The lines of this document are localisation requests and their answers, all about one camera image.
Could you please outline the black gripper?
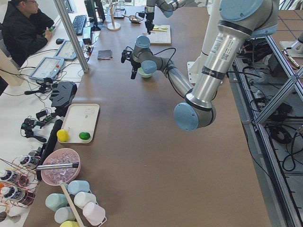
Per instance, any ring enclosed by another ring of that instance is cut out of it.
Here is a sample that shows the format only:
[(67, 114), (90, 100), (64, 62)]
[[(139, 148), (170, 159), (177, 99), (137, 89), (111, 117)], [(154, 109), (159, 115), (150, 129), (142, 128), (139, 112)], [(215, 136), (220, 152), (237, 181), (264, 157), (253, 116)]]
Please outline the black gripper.
[(121, 53), (121, 63), (125, 63), (125, 61), (129, 61), (132, 65), (132, 73), (131, 79), (135, 79), (137, 75), (138, 69), (141, 67), (139, 62), (136, 62), (133, 57), (133, 49), (129, 46), (125, 47)]
[(147, 34), (151, 34), (151, 31), (152, 29), (154, 28), (154, 23), (153, 23), (153, 20), (154, 20), (154, 12), (139, 12), (138, 13), (139, 17), (144, 17), (146, 18), (146, 21), (145, 21), (145, 26), (147, 28)]

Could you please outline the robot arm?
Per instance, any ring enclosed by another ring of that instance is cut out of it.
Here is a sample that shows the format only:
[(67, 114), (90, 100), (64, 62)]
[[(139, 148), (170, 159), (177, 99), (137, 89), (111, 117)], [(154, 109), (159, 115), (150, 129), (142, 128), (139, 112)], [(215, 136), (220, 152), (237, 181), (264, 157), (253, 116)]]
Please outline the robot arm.
[(184, 6), (186, 0), (171, 0), (166, 2), (165, 0), (147, 0), (144, 11), (138, 13), (139, 17), (145, 18), (145, 27), (147, 29), (147, 34), (151, 34), (151, 31), (154, 29), (154, 12), (155, 7), (157, 6), (166, 18), (169, 18), (173, 11)]
[(159, 70), (169, 79), (175, 91), (184, 98), (184, 102), (174, 109), (174, 119), (185, 131), (206, 127), (215, 120), (212, 99), (237, 51), (247, 39), (268, 36), (276, 31), (279, 1), (222, 0), (212, 11), (219, 14), (218, 33), (194, 85), (171, 59), (152, 53), (147, 36), (137, 37), (132, 51), (122, 52), (121, 60), (130, 61), (132, 65), (131, 79), (136, 77), (139, 68), (146, 74)]

